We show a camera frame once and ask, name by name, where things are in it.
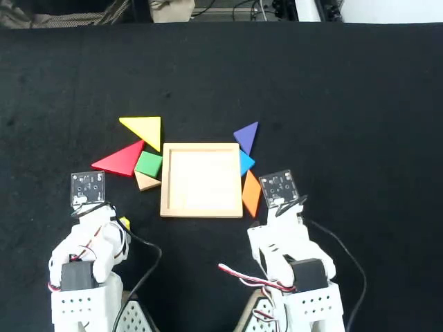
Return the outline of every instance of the circuit board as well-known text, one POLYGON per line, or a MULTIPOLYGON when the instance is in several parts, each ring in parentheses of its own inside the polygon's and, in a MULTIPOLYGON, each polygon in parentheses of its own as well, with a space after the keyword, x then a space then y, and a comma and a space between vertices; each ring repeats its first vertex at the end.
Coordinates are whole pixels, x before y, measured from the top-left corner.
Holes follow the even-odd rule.
POLYGON ((298 198, 296 184, 289 169, 259 177, 268 208, 294 202, 298 198))
POLYGON ((103 171, 71 174, 71 206, 105 202, 103 171))

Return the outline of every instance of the red triangle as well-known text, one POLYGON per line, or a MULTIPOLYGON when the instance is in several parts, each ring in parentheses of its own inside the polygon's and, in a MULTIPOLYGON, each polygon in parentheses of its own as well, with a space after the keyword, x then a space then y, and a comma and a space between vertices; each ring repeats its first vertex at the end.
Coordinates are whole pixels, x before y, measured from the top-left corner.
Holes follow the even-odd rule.
POLYGON ((95 162, 91 167, 118 175, 133 176, 134 168, 144 145, 145 142, 140 140, 137 143, 95 162))

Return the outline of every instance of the cable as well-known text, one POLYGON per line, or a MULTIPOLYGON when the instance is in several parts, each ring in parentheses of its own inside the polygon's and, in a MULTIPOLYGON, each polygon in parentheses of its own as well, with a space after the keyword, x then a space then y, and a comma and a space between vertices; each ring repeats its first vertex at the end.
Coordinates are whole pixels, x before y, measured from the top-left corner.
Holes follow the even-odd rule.
POLYGON ((308 223, 310 223, 311 225, 317 227, 319 230, 332 236, 338 242, 338 244, 340 244, 340 246, 344 249, 344 251, 351 258, 351 260, 354 262, 355 266, 359 269, 359 271, 361 273, 361 276, 363 278, 363 290, 361 291, 361 295, 360 295, 359 300, 356 302, 356 304, 354 305, 354 308, 351 311, 351 315, 349 316, 349 319, 347 320, 347 325, 346 325, 346 332, 350 332, 351 328, 352 328, 352 324, 354 323, 354 320, 355 320, 355 316, 360 309, 361 303, 365 299, 366 290, 368 288, 368 279, 366 278, 366 273, 365 273, 364 269, 361 267, 360 263, 356 260, 354 255, 351 254, 351 252, 346 248, 345 244, 340 240, 340 238, 338 236, 336 236, 332 231, 328 230, 326 227, 316 223, 313 220, 306 219, 306 218, 305 218, 305 220, 308 223))
POLYGON ((96 253, 94 252, 94 250, 90 249, 90 247, 80 246, 80 245, 79 245, 79 247, 81 247, 81 248, 85 248, 85 249, 89 250, 90 252, 92 252, 92 253, 94 254, 94 256, 96 256, 96 259, 97 259, 97 255, 96 255, 96 253))
POLYGON ((120 227, 127 233, 129 234, 133 239, 137 240, 138 242, 144 244, 145 246, 148 247, 152 247, 154 249, 156 249, 157 251, 157 258, 156 261, 154 262, 154 265, 152 265, 147 271, 146 273, 141 277, 141 279, 138 281, 137 285, 135 285, 135 287, 131 290, 131 292, 129 293, 127 299, 125 300, 125 303, 121 306, 120 310, 117 313, 117 317, 116 320, 114 322, 114 327, 112 328, 112 332, 116 332, 117 331, 117 327, 118 327, 118 322, 120 321, 120 318, 122 317, 123 311, 125 311, 126 306, 128 305, 129 301, 131 300, 131 297, 135 294, 135 292, 144 284, 144 282, 146 281, 146 279, 152 274, 152 272, 156 269, 156 267, 158 266, 161 256, 163 254, 163 252, 161 251, 160 247, 158 247, 156 244, 153 244, 151 242, 148 242, 144 239, 142 239, 141 237, 138 237, 137 235, 135 235, 131 230, 128 230, 120 221, 119 217, 117 216, 117 210, 116 208, 108 203, 107 205, 109 205, 111 207, 111 209, 114 210, 114 212, 116 213, 116 222, 118 223, 118 225, 120 225, 120 227))
POLYGON ((51 285, 51 283, 48 283, 48 289, 54 293, 54 292, 60 292, 60 288, 59 287, 55 287, 54 285, 51 285))
POLYGON ((251 6, 251 15, 249 17, 249 21, 252 21, 252 19, 254 18, 254 14, 256 15, 257 13, 255 12, 255 5, 257 4, 258 0, 254 0, 254 2, 252 3, 251 6))
POLYGON ((307 195, 299 196, 295 201, 288 203, 287 205, 280 205, 278 207, 277 212, 275 213, 275 217, 281 216, 284 214, 287 210, 292 208, 293 206, 300 204, 303 205, 303 203, 307 200, 307 195))
POLYGON ((235 21, 235 9, 237 9, 237 7, 240 7, 241 5, 244 5, 245 3, 248 3, 251 1, 253 1, 253 0, 243 0, 233 7, 233 21, 235 21))
POLYGON ((131 300, 131 297, 135 294, 135 292, 145 283, 146 279, 152 274, 152 272, 156 269, 156 267, 158 266, 161 256, 163 254, 163 252, 161 251, 160 247, 158 247, 156 244, 153 244, 151 242, 148 242, 144 239, 142 239, 141 237, 138 237, 137 235, 135 235, 131 230, 127 229, 126 226, 124 226, 122 224, 122 222, 120 221, 120 217, 118 216, 117 213, 117 209, 115 206, 113 206, 110 202, 103 202, 100 203, 96 206, 94 206, 93 208, 91 208, 90 210, 81 212, 81 213, 74 213, 72 214, 73 217, 75 218, 80 218, 82 216, 87 215, 88 213, 91 213, 93 211, 96 211, 104 206, 109 206, 114 213, 116 214, 116 220, 115 222, 127 233, 129 234, 133 239, 137 240, 138 242, 140 242, 141 244, 144 244, 145 246, 154 248, 157 251, 157 258, 156 261, 154 262, 154 265, 152 265, 147 271, 146 273, 141 277, 141 279, 138 281, 137 285, 135 285, 135 287, 131 290, 131 292, 129 293, 127 299, 125 300, 125 303, 123 303, 123 305, 121 306, 120 310, 117 313, 117 317, 116 320, 114 321, 114 327, 112 328, 112 332, 116 332, 117 331, 117 327, 118 327, 118 322, 120 321, 120 318, 122 317, 123 311, 125 311, 125 308, 127 306, 127 304, 129 303, 129 301, 131 300))
POLYGON ((264 19, 265 22, 267 22, 268 18, 266 17, 266 13, 264 12, 263 0, 260 0, 260 8, 262 9, 263 19, 264 19))
POLYGON ((212 0, 211 3, 208 5, 208 7, 206 7, 205 9, 203 9, 201 12, 198 12, 197 14, 193 14, 193 15, 191 15, 191 17, 197 17, 197 16, 199 16, 199 15, 201 15, 201 14, 207 12, 208 10, 210 10, 210 9, 213 7, 213 5, 214 5, 215 2, 216 2, 216 0, 212 0))
MULTIPOLYGON (((267 12, 267 13, 269 13, 269 14, 275 14, 274 12, 271 12, 270 10, 265 10, 264 12, 267 12)), ((254 13, 253 14, 253 20, 256 20, 257 19, 257 16, 258 15, 261 15, 261 14, 263 14, 262 12, 256 12, 256 13, 254 13)))
POLYGON ((256 287, 256 286, 269 286, 272 288, 277 288, 278 290, 282 291, 282 292, 294 292, 296 291, 296 288, 294 286, 292 287, 285 287, 282 286, 279 283, 276 282, 270 282, 269 280, 265 280, 265 279, 260 279, 257 277, 251 277, 248 275, 244 275, 243 273, 239 273, 235 270, 233 270, 232 268, 230 268, 229 266, 225 265, 225 264, 218 264, 218 268, 226 273, 228 273, 229 275, 233 275, 234 277, 237 277, 239 279, 244 279, 244 280, 248 280, 249 282, 253 282, 254 284, 250 284, 245 282, 244 280, 242 281, 243 284, 247 285, 247 286, 251 286, 251 287, 256 287))

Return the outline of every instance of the wooden square frame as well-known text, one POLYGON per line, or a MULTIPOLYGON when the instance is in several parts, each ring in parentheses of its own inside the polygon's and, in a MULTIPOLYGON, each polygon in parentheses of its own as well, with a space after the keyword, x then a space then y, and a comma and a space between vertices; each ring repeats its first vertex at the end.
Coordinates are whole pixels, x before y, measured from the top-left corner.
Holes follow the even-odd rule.
POLYGON ((243 216, 237 143, 165 143, 161 181, 161 216, 243 216))

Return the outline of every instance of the blue triangle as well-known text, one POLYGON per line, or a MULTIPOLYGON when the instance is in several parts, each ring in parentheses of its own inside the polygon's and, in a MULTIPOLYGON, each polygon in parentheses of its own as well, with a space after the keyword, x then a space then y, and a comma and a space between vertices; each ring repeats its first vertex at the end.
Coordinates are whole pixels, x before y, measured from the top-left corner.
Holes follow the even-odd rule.
POLYGON ((245 175, 248 169, 254 166, 255 161, 245 154, 242 150, 240 150, 240 176, 245 175))
POLYGON ((252 144, 255 133, 257 132, 258 122, 251 123, 245 128, 241 128, 234 133, 235 140, 240 144, 247 155, 251 154, 252 144))

